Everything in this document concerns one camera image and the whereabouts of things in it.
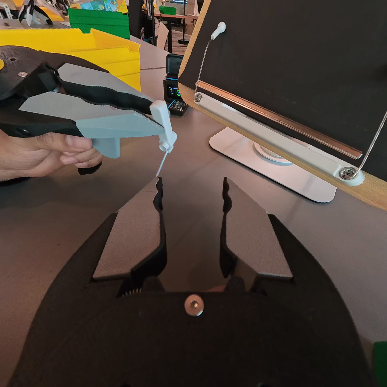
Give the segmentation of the yellow plastic bin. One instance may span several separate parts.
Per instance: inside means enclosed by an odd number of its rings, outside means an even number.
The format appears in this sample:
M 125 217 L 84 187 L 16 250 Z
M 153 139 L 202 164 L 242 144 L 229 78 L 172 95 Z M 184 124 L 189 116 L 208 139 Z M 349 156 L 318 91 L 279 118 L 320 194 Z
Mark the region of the yellow plastic bin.
M 141 91 L 140 44 L 130 40 L 96 29 L 1 29 L 0 43 L 80 57 Z

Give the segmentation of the person's left hand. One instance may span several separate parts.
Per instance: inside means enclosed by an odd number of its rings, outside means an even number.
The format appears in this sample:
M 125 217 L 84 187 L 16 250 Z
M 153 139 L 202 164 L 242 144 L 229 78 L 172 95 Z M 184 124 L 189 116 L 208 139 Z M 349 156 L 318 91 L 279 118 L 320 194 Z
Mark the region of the person's left hand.
M 1 182 L 45 177 L 67 165 L 96 167 L 102 160 L 89 138 L 59 133 L 16 138 L 0 133 Z

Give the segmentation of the colourful printed board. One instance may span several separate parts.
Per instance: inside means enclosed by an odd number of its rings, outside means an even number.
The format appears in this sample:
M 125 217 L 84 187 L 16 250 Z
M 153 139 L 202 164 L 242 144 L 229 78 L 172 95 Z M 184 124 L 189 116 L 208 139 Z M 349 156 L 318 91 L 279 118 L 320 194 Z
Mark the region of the colourful printed board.
M 121 12 L 122 14 L 128 13 L 128 7 L 124 0 L 80 0 L 74 1 L 72 8 L 106 12 Z

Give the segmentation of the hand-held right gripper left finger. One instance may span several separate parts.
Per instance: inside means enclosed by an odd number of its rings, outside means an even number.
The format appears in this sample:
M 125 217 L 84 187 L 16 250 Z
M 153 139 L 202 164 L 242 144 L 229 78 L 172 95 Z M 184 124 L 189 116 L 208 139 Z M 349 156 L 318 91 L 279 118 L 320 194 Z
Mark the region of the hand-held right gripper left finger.
M 96 266 L 96 281 L 158 276 L 167 264 L 162 178 L 155 177 L 117 212 Z

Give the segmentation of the wooden book stand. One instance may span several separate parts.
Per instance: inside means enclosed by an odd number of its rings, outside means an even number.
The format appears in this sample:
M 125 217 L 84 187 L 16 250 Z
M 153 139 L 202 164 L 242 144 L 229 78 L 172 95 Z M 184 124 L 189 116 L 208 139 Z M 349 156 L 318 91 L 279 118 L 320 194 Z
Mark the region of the wooden book stand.
M 386 1 L 205 1 L 179 72 L 183 100 L 386 210 Z M 194 102 L 202 57 L 211 34 Z

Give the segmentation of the background wooden desk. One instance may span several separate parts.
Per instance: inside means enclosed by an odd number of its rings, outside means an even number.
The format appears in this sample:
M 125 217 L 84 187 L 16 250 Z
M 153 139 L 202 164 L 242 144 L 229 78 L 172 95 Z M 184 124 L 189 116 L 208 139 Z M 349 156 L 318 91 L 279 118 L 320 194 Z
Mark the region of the background wooden desk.
M 156 12 L 154 14 L 156 37 L 145 37 L 141 29 L 141 40 L 151 43 L 169 53 L 183 55 L 193 34 L 198 16 L 168 15 Z

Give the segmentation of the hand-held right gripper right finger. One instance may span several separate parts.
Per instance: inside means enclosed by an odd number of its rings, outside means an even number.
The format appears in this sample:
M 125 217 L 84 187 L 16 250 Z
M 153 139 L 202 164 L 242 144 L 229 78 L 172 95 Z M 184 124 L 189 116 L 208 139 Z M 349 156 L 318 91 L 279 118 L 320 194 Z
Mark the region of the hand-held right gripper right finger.
M 224 278 L 247 275 L 253 280 L 293 277 L 267 211 L 225 177 L 220 268 Z

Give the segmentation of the black and white device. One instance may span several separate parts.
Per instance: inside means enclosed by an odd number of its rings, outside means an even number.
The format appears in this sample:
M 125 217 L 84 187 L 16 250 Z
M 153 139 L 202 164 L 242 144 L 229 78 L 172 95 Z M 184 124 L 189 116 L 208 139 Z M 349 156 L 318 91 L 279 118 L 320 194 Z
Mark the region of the black and white device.
M 25 0 L 23 2 L 19 10 L 18 21 L 20 23 L 25 21 L 28 26 L 32 24 L 53 26 L 51 18 L 33 0 Z

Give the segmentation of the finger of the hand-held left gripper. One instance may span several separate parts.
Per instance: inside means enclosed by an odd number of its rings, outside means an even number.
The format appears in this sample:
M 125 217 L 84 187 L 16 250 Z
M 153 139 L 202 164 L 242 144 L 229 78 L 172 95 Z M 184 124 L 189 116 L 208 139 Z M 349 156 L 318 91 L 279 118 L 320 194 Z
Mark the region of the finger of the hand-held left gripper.
M 164 127 L 135 108 L 92 104 L 51 91 L 28 98 L 19 110 L 74 121 L 80 134 L 91 139 L 93 147 L 108 158 L 120 156 L 121 138 L 157 135 L 160 150 L 166 152 Z
M 57 117 L 151 116 L 153 100 L 108 72 L 66 63 L 58 77 L 65 94 L 56 94 Z

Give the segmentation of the black battery charging case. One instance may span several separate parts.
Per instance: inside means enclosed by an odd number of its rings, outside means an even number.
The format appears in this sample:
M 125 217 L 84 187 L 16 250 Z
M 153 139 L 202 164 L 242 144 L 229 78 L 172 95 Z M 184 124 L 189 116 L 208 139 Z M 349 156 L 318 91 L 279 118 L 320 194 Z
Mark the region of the black battery charging case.
M 183 101 L 178 86 L 178 75 L 183 56 L 169 53 L 166 56 L 166 77 L 163 80 L 164 98 L 166 101 Z

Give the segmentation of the white interdental brush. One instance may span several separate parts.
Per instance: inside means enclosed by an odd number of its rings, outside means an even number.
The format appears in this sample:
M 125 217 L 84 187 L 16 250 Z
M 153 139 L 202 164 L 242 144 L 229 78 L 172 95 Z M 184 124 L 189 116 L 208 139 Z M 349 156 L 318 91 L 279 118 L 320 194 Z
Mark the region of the white interdental brush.
M 177 134 L 172 130 L 170 113 L 164 100 L 155 100 L 151 104 L 150 110 L 153 120 L 162 126 L 162 132 L 158 136 L 159 149 L 164 152 L 164 156 L 156 173 L 156 177 L 159 177 L 167 155 L 171 153 L 174 148 Z

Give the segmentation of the large green plastic crate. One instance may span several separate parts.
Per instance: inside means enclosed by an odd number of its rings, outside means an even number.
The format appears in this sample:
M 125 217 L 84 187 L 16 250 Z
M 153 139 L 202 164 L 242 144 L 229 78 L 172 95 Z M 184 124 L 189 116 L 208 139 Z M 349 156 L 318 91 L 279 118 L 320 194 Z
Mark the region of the large green plastic crate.
M 71 28 L 90 33 L 91 29 L 130 39 L 129 19 L 127 14 L 102 10 L 69 8 L 68 16 Z

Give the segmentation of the green plastic bin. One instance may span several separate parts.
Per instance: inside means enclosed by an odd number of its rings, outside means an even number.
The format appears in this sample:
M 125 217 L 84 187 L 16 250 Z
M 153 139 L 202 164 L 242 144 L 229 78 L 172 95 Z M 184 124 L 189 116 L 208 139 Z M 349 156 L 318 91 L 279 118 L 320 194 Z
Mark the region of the green plastic bin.
M 373 369 L 380 387 L 387 386 L 387 341 L 373 344 Z

